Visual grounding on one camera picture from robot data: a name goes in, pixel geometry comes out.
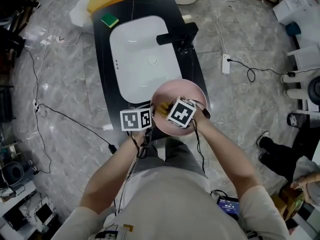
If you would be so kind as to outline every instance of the black countertop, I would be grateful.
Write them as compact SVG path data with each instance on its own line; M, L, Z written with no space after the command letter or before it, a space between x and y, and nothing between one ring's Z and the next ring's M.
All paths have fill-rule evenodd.
M130 106L137 108L148 102L139 104L128 103L120 94L109 41L110 34L117 25L113 28L106 26L101 21L101 18L105 14L111 14L117 17L119 19L117 25L147 16L159 16L164 20L169 33L170 30L184 25L185 22L175 0L124 0L102 8L93 14L92 20L96 57L98 60L103 94L114 134L116 134L116 139L120 144L127 136L125 132L121 131L120 111L128 109ZM192 49L187 53L183 53L178 50L175 44L173 44L173 48L182 78L197 84L205 94L208 106L210 106L205 80L196 51ZM158 128L155 128L152 132L153 140L166 136L167 135Z

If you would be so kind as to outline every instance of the green sponge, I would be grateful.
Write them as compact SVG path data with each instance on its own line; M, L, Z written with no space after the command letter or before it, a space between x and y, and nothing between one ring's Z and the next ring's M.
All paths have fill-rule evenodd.
M111 14L106 14L101 18L101 21L106 24L110 29L119 22L119 20L111 15Z

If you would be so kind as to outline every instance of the electronic device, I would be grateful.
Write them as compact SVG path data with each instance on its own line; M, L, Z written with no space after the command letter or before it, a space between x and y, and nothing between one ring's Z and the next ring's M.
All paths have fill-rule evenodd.
M180 128L186 128L196 110L196 103L193 100L179 96L166 117L166 120Z
M219 196L217 205L229 216L238 221L240 213L239 201L237 198Z
M142 131L152 126L152 107L133 108L120 111L121 130Z

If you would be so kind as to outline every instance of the pink bowl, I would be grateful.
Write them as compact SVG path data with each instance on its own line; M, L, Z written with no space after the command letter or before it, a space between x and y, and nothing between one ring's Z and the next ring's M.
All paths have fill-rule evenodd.
M205 105L208 109L207 99L204 92L197 86L194 82L186 79L175 79L165 82L161 85L153 94L151 99L151 104L157 108L163 102L172 102L178 98L178 96L183 96L188 100L196 100ZM188 135L194 131L193 127L179 128L173 123L167 121L163 116L161 116L157 111L153 118L155 125L163 131L165 134L171 136L183 136Z

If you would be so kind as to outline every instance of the yellow sponge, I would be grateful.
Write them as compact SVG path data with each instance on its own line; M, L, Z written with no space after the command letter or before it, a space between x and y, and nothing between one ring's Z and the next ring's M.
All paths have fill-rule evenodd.
M86 6L87 11L93 14L96 10L103 8L104 5L111 0L90 0Z

